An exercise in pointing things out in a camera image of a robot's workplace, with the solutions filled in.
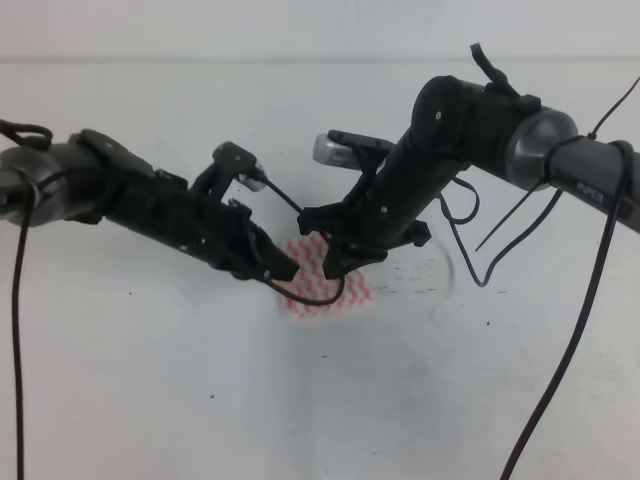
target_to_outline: red and white cloth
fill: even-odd
[[[291,282],[279,282],[280,286],[304,298],[323,300],[331,298],[338,289],[338,280],[327,280],[322,271],[322,262],[327,255],[327,242],[318,232],[290,240],[282,250],[300,265],[300,270]],[[281,305],[298,318],[329,315],[359,307],[371,300],[371,288],[360,270],[345,277],[342,296],[331,305],[314,307],[303,305],[280,295]]]

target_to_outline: white backdrop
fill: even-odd
[[[499,65],[582,132],[640,70]],[[96,128],[190,180],[233,140],[314,206],[341,199],[357,177],[314,163],[315,135],[341,128],[395,141],[426,79],[445,73],[483,80],[470,62],[2,65],[0,106],[57,140]],[[602,140],[640,145],[639,108],[631,97]],[[473,246],[522,192],[476,169],[463,178],[483,201],[462,228]],[[234,185],[231,194],[276,241],[297,234],[273,193]],[[445,196],[454,212],[469,210],[468,193],[451,186]],[[473,255],[479,270],[549,196],[536,195]],[[34,229],[22,287],[28,479],[497,479],[575,324],[604,216],[565,196],[486,289],[469,279],[439,205],[422,218],[438,241],[368,268],[378,287],[368,311],[319,323],[283,314],[261,285],[109,222]],[[17,230],[0,223],[3,479],[15,465]],[[514,480],[637,480],[639,289],[640,237],[621,227],[583,343]]]
[[[2,0],[0,57],[640,55],[634,0]]]

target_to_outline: wire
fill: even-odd
[[[484,240],[480,242],[480,245],[476,247],[475,251],[477,252],[478,250],[480,250],[482,246],[485,243],[487,243],[487,241],[493,236],[493,234],[498,231],[498,229],[504,224],[504,222],[506,222],[509,219],[509,217],[511,217],[511,215],[513,215],[515,211],[518,210],[522,206],[522,204],[527,201],[527,199],[531,196],[531,194],[535,192],[538,188],[540,188],[543,184],[544,184],[544,179],[541,178],[540,180],[538,180],[538,182],[533,187],[531,187],[527,193],[525,193],[525,195],[520,199],[520,201],[516,203],[511,210],[509,210],[509,213],[507,213],[504,217],[502,217],[502,219],[497,223],[497,225],[491,229],[491,231],[487,234],[487,236],[484,237]]]
[[[480,67],[487,78],[489,78],[501,92],[513,100],[520,98],[520,94],[511,86],[507,80],[507,76],[491,64],[479,43],[471,45],[471,56],[476,62],[476,65]]]
[[[262,174],[260,175],[259,180],[264,183],[267,187],[269,187],[271,190],[273,190],[280,198],[282,198],[285,202],[287,202],[296,212],[298,213],[302,213],[302,208],[296,203],[294,202],[291,197],[289,197],[286,193],[284,193],[282,190],[280,190],[280,188],[278,186],[276,186],[271,180],[269,180],[267,178],[266,175]],[[478,194],[476,193],[476,198],[478,199],[478,202],[480,201]],[[251,251],[254,255],[254,257],[256,258],[256,260],[260,261],[259,255],[258,255],[258,249],[256,248],[255,245],[255,235],[253,235],[253,233],[250,231],[250,225],[247,224],[245,226],[245,229],[247,230],[247,237],[249,238],[249,247],[251,248]],[[320,235],[322,235],[322,237],[325,239],[325,241],[327,243],[329,243],[331,241],[331,237],[329,235],[327,235],[324,232],[320,232]],[[340,278],[338,279],[338,289],[336,290],[336,293],[327,298],[327,299],[323,299],[323,300],[315,300],[312,298],[305,298],[305,297],[301,297],[300,295],[297,295],[293,292],[291,292],[290,290],[287,290],[284,287],[281,287],[280,285],[278,285],[276,282],[274,282],[271,279],[262,279],[261,280],[265,285],[267,285],[268,287],[272,288],[273,290],[275,290],[276,292],[278,292],[280,295],[283,295],[284,297],[288,298],[289,300],[293,300],[295,302],[298,303],[302,303],[303,305],[309,305],[309,306],[316,306],[316,307],[324,307],[327,305],[331,305],[332,303],[335,303],[338,301],[338,299],[342,296],[342,294],[344,293],[344,288],[345,288],[345,284],[346,284],[346,278],[344,275],[340,276]]]
[[[502,251],[498,253],[498,255],[496,255],[496,257],[489,264],[489,268],[487,268],[487,273],[485,274],[484,280],[482,281],[480,281],[480,279],[478,278],[478,275],[476,274],[475,269],[473,268],[473,264],[471,263],[471,259],[469,258],[469,254],[467,253],[467,249],[464,247],[464,244],[462,243],[462,239],[460,238],[460,235],[458,233],[458,229],[454,221],[455,219],[451,217],[451,212],[449,211],[449,206],[447,205],[447,202],[445,201],[442,195],[438,195],[438,199],[440,200],[440,203],[442,205],[442,213],[444,214],[445,218],[449,221],[449,226],[451,227],[453,236],[456,240],[456,243],[458,244],[458,248],[460,248],[460,252],[462,253],[462,256],[464,257],[464,261],[467,264],[467,268],[469,269],[471,278],[473,278],[473,281],[476,283],[476,285],[483,288],[489,284],[489,280],[491,279],[491,274],[493,273],[493,270],[496,268],[496,265],[498,265],[500,260],[502,260],[511,250],[513,250],[520,243],[522,243],[529,235],[531,235],[542,224],[542,222],[551,213],[551,210],[553,210],[553,207],[556,206],[556,204],[558,203],[558,200],[560,200],[561,195],[562,195],[562,191],[557,190],[554,193],[553,197],[551,198],[551,201],[549,202],[549,204],[545,207],[545,209],[538,216],[538,218],[536,218],[535,221],[531,225],[529,225],[529,227],[524,232],[518,235],[515,238],[515,240],[509,243],[509,245],[504,247]]]
[[[35,133],[37,136],[23,136],[20,134]],[[16,145],[30,147],[37,150],[47,150],[51,146],[53,133],[48,128],[39,125],[7,122],[0,120],[0,135],[4,135]]]
[[[22,264],[27,245],[27,233],[33,215],[35,196],[31,185],[21,177],[26,192],[26,203],[23,210],[16,263],[13,270],[11,287],[11,328],[13,337],[13,368],[16,389],[16,469],[18,480],[24,480],[24,389],[22,383],[22,353],[20,349],[20,279]]]
[[[467,190],[471,190],[473,192],[473,194],[476,196],[476,202],[475,205],[473,206],[473,210],[471,211],[471,213],[469,214],[469,216],[465,217],[465,218],[454,218],[451,216],[451,212],[449,211],[449,208],[447,207],[447,212],[448,215],[445,213],[445,209],[444,206],[442,207],[442,214],[447,217],[447,220],[453,222],[456,225],[466,225],[467,223],[469,223],[471,220],[473,220],[474,218],[476,218],[476,215],[478,215],[478,211],[480,210],[480,195],[478,195],[478,191],[475,189],[475,187],[473,185],[471,185],[469,182],[465,182],[464,180],[460,180],[459,178],[454,178],[453,179],[453,183],[457,183],[458,185],[460,185],[461,187],[466,188]]]
[[[607,121],[607,119],[611,116],[611,114],[612,114],[613,112],[615,112],[615,111],[618,109],[618,107],[619,107],[620,105],[622,105],[622,102],[624,102],[624,101],[627,99],[627,97],[628,97],[629,95],[631,95],[631,92],[633,92],[633,90],[636,88],[636,85],[638,85],[638,82],[640,82],[640,77],[638,77],[638,78],[636,79],[636,81],[635,81],[635,82],[633,82],[633,85],[631,85],[631,88],[630,88],[629,90],[627,90],[627,93],[625,93],[625,94],[620,98],[620,100],[618,100],[618,101],[613,105],[613,107],[611,107],[611,108],[609,109],[609,111],[608,111],[607,113],[605,113],[605,114],[604,114],[604,116],[603,116],[603,117],[600,119],[600,121],[596,124],[595,128],[591,131],[591,133],[590,133],[589,135],[587,135],[587,138],[588,138],[588,139],[590,139],[590,140],[595,140],[595,139],[597,138],[597,136],[598,136],[598,135],[597,135],[597,133],[598,133],[598,130],[600,130],[600,127],[604,124],[604,122],[606,122],[606,121]]]
[[[618,181],[618,185],[616,188],[614,202],[609,210],[609,214],[607,215],[607,222],[604,227],[604,231],[602,232],[602,239],[600,240],[600,247],[598,248],[598,254],[596,255],[596,260],[593,266],[593,272],[591,273],[591,279],[589,280],[589,286],[587,288],[587,292],[585,294],[584,303],[582,304],[582,308],[580,309],[580,314],[578,315],[578,321],[576,322],[575,329],[573,330],[573,334],[571,335],[571,339],[569,340],[569,344],[562,355],[562,359],[556,368],[549,385],[547,386],[544,394],[538,401],[536,408],[534,409],[531,417],[527,421],[518,441],[516,442],[511,455],[509,456],[509,460],[504,467],[502,475],[500,476],[500,480],[508,480],[513,473],[513,470],[526,446],[529,438],[531,438],[531,434],[538,425],[540,418],[544,414],[545,410],[551,403],[551,399],[555,394],[562,377],[567,371],[569,367],[569,363],[573,357],[573,354],[576,352],[578,348],[578,343],[580,342],[580,337],[582,336],[582,332],[587,325],[587,319],[589,318],[589,313],[591,313],[591,307],[593,306],[593,302],[596,296],[596,291],[598,290],[598,284],[600,283],[600,278],[602,277],[602,271],[604,269],[604,263],[607,259],[607,253],[609,251],[609,246],[611,245],[611,239],[613,238],[613,231],[615,229],[616,222],[618,220],[618,214],[620,212],[620,206],[622,205],[622,201],[624,198],[624,192],[629,186],[631,181],[631,168],[632,168],[632,160],[633,160],[633,148],[627,142],[614,142],[613,145],[618,147],[621,152],[622,160],[623,160],[623,170],[620,176],[620,180]]]
[[[282,198],[285,202],[287,202],[291,208],[293,208],[296,212],[302,213],[302,207],[298,205],[296,202],[291,200],[291,197],[284,193],[280,188],[278,188],[271,180],[269,180],[266,175],[260,177],[260,181],[264,183],[267,187],[273,190],[280,198]]]
[[[336,290],[336,293],[332,297],[329,297],[325,300],[313,300],[310,298],[301,297],[299,295],[296,295],[293,292],[290,292],[286,288],[281,287],[280,285],[275,283],[273,280],[265,280],[263,283],[271,287],[273,290],[283,295],[284,297],[287,297],[288,299],[293,300],[295,302],[302,303],[303,305],[310,305],[313,307],[324,307],[338,301],[338,299],[344,293],[344,286],[345,286],[346,280],[345,280],[345,276],[342,275],[338,279],[338,290]]]

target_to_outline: black bracket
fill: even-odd
[[[242,175],[254,176],[259,169],[256,156],[233,142],[220,145],[212,157],[213,163],[198,175],[191,190],[207,195],[213,202],[222,201],[233,180]]]
[[[325,277],[339,278],[365,265],[384,261],[392,248],[410,243],[422,246],[429,241],[431,232],[426,223],[420,221],[414,221],[396,243],[385,248],[369,244],[366,238],[360,238],[353,231],[351,226],[358,215],[358,206],[367,201],[371,182],[395,145],[387,140],[338,130],[330,130],[327,136],[331,141],[353,150],[362,175],[342,202],[305,208],[298,216],[302,235],[319,231],[330,240],[323,263]]]

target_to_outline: white table surface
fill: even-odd
[[[499,66],[584,133],[640,71],[640,62]],[[471,63],[2,64],[0,118],[46,125],[60,141],[94,128],[190,180],[232,140],[312,206],[340,200],[357,178],[311,160],[315,135],[395,141],[421,86],[440,74],[484,81]],[[640,145],[639,107],[637,94],[600,138]],[[462,177],[483,202],[462,228],[471,247],[522,192],[476,169]],[[271,192],[232,194],[274,240],[297,234]],[[454,212],[471,208],[458,187],[445,194]],[[549,196],[473,256],[479,270]],[[604,216],[563,197],[485,289],[470,280],[439,205],[421,218],[434,241],[367,268],[379,290],[371,308],[313,322],[282,313],[264,286],[106,221],[32,230],[21,307],[27,478],[498,478],[573,329]],[[17,233],[0,224],[7,479]],[[638,478],[639,291],[640,236],[620,227],[582,344],[514,478]]]

